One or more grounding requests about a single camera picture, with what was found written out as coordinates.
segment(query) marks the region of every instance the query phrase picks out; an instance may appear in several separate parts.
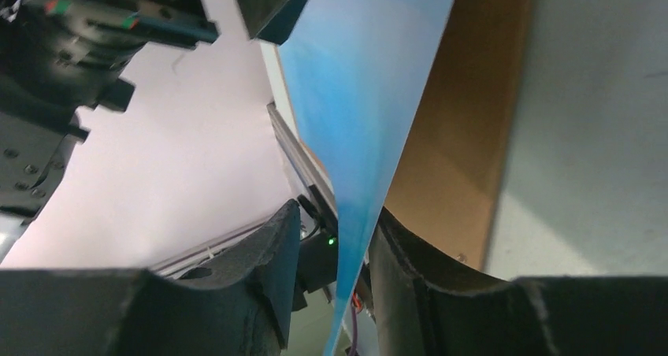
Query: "white wall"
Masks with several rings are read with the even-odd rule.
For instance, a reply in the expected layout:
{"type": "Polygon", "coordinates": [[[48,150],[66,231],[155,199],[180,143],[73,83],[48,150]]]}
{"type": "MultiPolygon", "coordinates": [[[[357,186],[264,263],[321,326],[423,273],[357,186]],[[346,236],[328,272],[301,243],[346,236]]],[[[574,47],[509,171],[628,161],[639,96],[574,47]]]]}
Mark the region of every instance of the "white wall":
{"type": "Polygon", "coordinates": [[[91,136],[3,267],[151,265],[291,196],[259,46],[233,0],[205,3],[219,40],[146,47],[124,74],[137,85],[127,113],[81,111],[91,136]]]}
{"type": "Polygon", "coordinates": [[[490,273],[668,274],[667,14],[536,0],[490,273]]]}

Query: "paper sheet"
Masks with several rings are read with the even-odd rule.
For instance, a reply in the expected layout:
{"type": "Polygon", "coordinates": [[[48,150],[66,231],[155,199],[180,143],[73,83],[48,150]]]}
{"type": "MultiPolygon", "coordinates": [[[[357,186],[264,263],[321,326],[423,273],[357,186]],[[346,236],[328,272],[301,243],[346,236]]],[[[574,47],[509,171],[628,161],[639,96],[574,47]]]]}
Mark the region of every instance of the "paper sheet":
{"type": "Polygon", "coordinates": [[[309,0],[279,48],[299,135],[339,214],[335,349],[453,0],[309,0]]]}

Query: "cable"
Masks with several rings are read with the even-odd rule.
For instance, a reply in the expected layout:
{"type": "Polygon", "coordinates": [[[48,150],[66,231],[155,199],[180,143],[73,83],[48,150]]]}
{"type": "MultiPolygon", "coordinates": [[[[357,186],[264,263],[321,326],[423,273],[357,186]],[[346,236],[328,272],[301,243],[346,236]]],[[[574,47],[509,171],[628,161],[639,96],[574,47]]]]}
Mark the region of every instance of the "cable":
{"type": "Polygon", "coordinates": [[[357,310],[355,309],[352,300],[351,300],[351,318],[352,318],[351,322],[353,322],[353,340],[351,348],[348,351],[348,356],[357,356],[357,310]]]}
{"type": "Polygon", "coordinates": [[[359,296],[357,295],[357,293],[353,293],[353,305],[357,310],[357,314],[361,313],[362,310],[364,309],[362,301],[359,300],[359,296]]]}
{"type": "Polygon", "coordinates": [[[318,230],[320,230],[320,224],[315,224],[314,229],[311,230],[311,232],[309,233],[309,235],[303,237],[301,241],[303,242],[303,241],[309,239],[310,237],[312,237],[313,235],[315,235],[315,233],[316,233],[318,230]]]}

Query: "cardboard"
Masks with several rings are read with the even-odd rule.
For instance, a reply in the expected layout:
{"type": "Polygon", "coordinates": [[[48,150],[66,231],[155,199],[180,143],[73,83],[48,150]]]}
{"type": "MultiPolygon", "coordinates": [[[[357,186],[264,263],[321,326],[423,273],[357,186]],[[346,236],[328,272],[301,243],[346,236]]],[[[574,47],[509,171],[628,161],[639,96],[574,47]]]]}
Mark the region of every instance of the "cardboard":
{"type": "Polygon", "coordinates": [[[455,0],[385,206],[481,269],[532,0],[455,0]]]}

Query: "metal screw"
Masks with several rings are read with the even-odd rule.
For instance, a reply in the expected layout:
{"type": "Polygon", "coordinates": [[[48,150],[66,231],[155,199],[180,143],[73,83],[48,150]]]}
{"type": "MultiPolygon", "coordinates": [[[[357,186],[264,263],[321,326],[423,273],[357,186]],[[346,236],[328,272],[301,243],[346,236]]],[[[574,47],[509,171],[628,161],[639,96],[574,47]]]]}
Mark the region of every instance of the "metal screw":
{"type": "Polygon", "coordinates": [[[65,165],[63,164],[62,161],[52,161],[51,162],[51,168],[53,169],[63,169],[65,165]]]}
{"type": "Polygon", "coordinates": [[[42,191],[41,189],[35,189],[34,191],[32,191],[30,196],[35,197],[35,198],[42,198],[42,197],[46,196],[46,192],[42,191]]]}
{"type": "Polygon", "coordinates": [[[7,159],[14,159],[19,156],[18,150],[14,149],[5,149],[5,152],[3,153],[5,155],[5,158],[7,159]]]}
{"type": "Polygon", "coordinates": [[[17,191],[27,191],[28,188],[30,188],[30,186],[22,181],[14,184],[14,189],[16,189],[17,191]]]}
{"type": "Polygon", "coordinates": [[[66,50],[61,50],[58,52],[58,57],[63,61],[69,61],[72,59],[72,54],[66,50]]]}
{"type": "Polygon", "coordinates": [[[34,165],[26,165],[23,171],[28,175],[35,175],[37,172],[39,172],[39,169],[34,165]]]}

